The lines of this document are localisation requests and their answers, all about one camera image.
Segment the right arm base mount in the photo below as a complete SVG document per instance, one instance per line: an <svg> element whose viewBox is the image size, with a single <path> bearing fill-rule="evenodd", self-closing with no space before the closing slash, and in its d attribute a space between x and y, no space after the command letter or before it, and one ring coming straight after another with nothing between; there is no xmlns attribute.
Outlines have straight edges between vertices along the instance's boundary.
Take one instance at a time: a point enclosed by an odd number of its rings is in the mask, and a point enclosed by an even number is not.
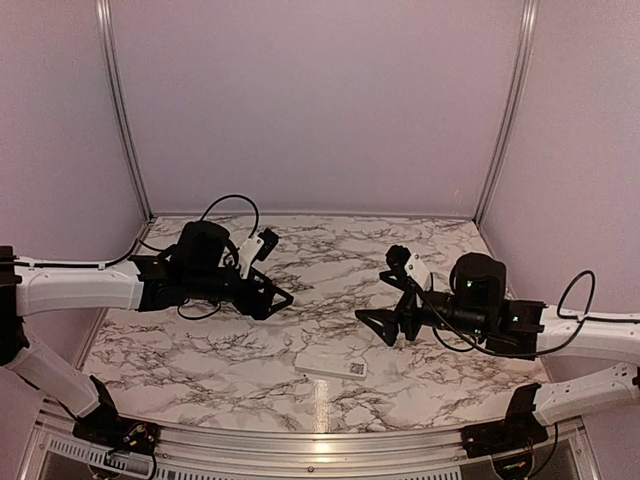
<svg viewBox="0 0 640 480"><path fill-rule="evenodd" d="M547 428L534 416L534 399L540 388L539 383L518 387L502 419L463 427L461 439L467 457L526 449L546 441Z"/></svg>

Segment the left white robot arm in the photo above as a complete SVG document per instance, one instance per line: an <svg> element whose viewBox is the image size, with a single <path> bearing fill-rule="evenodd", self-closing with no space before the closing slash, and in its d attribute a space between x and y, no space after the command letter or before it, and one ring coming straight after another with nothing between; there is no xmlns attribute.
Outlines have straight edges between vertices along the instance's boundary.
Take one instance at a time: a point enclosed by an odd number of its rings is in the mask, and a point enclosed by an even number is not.
<svg viewBox="0 0 640 480"><path fill-rule="evenodd" d="M155 312L191 300L232 305L262 321L294 298L255 269L278 244L270 229L235 246L224 227L187 223L178 241L155 255L131 255L103 263L52 263L1 249L1 365L55 398L106 445L125 438L126 423L106 387L80 373L29 334L26 317L76 309Z"/></svg>

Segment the white remote control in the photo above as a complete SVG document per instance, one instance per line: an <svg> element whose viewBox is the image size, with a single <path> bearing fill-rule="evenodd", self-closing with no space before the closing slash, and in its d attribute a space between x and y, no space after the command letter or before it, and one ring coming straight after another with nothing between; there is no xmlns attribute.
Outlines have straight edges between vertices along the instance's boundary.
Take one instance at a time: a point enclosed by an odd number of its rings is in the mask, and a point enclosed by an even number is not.
<svg viewBox="0 0 640 480"><path fill-rule="evenodd" d="M294 368L305 374L355 380L364 379L368 373L367 364L361 360L345 360L305 353L300 353L296 357Z"/></svg>

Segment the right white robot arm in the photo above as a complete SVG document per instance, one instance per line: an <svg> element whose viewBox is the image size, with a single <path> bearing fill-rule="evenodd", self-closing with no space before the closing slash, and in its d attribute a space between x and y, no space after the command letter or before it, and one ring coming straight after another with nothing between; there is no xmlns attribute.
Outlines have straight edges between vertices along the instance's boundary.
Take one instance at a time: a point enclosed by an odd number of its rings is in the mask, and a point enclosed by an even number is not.
<svg viewBox="0 0 640 480"><path fill-rule="evenodd" d="M448 331L472 351L494 358L533 361L566 355L600 358L612 366L559 383L529 384L512 394L495 438L515 448L535 425L551 426L565 419L639 401L639 317L596 315L561 304L509 300L505 265L481 253L458 258L449 275L449 289L438 291L433 274L419 256L394 245L386 254L380 279L401 291L393 309L361 309L356 318L386 345L398 336L413 341L421 328Z"/></svg>

